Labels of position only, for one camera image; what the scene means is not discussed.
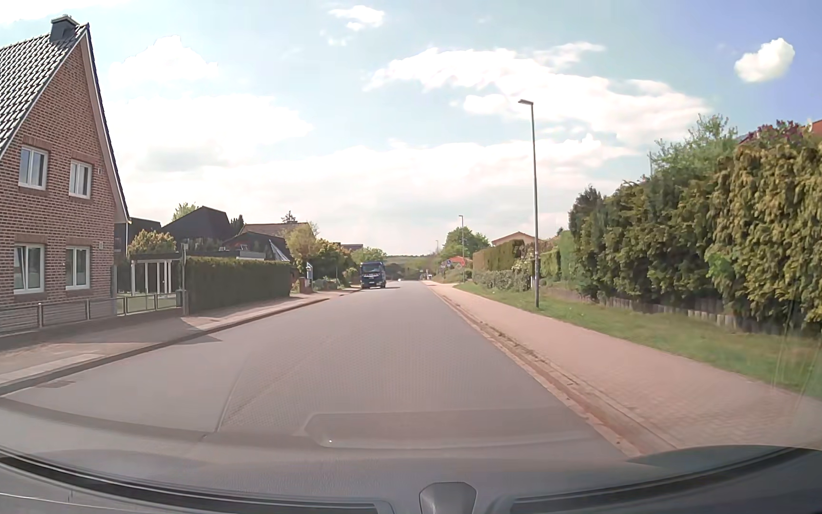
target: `brick wall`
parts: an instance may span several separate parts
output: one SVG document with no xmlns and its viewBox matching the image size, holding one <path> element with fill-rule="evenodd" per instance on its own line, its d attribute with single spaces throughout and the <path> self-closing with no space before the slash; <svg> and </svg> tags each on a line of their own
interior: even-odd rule
<svg viewBox="0 0 822 514">
<path fill-rule="evenodd" d="M 0 162 L 0 306 L 109 296 L 116 206 L 94 124 L 82 45 L 43 91 Z M 24 145 L 49 152 L 45 191 L 18 186 Z M 72 160 L 91 165 L 90 199 L 69 195 Z M 15 244 L 21 239 L 45 241 L 44 293 L 15 295 Z M 67 244 L 90 246 L 90 289 L 66 291 Z"/>
</svg>

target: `chimney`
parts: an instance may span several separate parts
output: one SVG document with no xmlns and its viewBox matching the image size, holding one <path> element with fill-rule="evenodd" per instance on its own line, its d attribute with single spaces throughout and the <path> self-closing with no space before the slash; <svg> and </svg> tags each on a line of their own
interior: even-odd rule
<svg viewBox="0 0 822 514">
<path fill-rule="evenodd" d="M 71 19 L 71 16 L 62 15 L 52 20 L 52 24 L 53 27 L 49 31 L 49 40 L 53 43 L 75 37 L 75 28 L 78 26 L 78 22 Z"/>
</svg>

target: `brick sidewalk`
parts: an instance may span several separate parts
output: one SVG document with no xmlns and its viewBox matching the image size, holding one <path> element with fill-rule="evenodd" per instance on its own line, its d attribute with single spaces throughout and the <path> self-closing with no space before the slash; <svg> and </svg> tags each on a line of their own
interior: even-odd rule
<svg viewBox="0 0 822 514">
<path fill-rule="evenodd" d="M 627 415 L 666 446 L 822 448 L 818 400 L 451 286 L 428 285 L 476 320 L 542 356 L 571 382 L 594 391 L 595 402 Z"/>
<path fill-rule="evenodd" d="M 98 361 L 102 359 L 112 361 L 125 355 L 142 353 L 177 340 L 207 335 L 348 293 L 327 291 L 312 295 L 291 294 L 288 298 L 215 309 L 196 316 L 170 317 L 138 325 L 56 336 L 40 344 L 1 351 L 0 388 L 22 380 L 45 381 L 49 374 L 65 374 L 70 368 L 81 370 L 80 368 L 96 367 L 101 365 Z"/>
</svg>

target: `street lamp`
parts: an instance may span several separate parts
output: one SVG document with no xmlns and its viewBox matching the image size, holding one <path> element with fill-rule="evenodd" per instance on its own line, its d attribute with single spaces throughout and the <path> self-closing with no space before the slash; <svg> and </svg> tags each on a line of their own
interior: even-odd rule
<svg viewBox="0 0 822 514">
<path fill-rule="evenodd" d="M 538 281 L 541 272 L 538 269 L 538 156 L 534 144 L 534 102 L 520 99 L 519 103 L 528 105 L 531 110 L 531 166 L 534 173 L 534 306 L 538 307 Z"/>
<path fill-rule="evenodd" d="M 462 281 L 465 282 L 465 215 L 460 214 L 459 217 L 462 218 Z"/>
</svg>

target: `windshield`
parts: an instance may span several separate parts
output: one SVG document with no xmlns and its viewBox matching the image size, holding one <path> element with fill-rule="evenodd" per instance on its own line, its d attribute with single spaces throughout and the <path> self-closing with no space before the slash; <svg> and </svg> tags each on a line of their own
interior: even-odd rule
<svg viewBox="0 0 822 514">
<path fill-rule="evenodd" d="M 419 510 L 822 450 L 786 3 L 0 0 L 0 463 Z"/>
</svg>

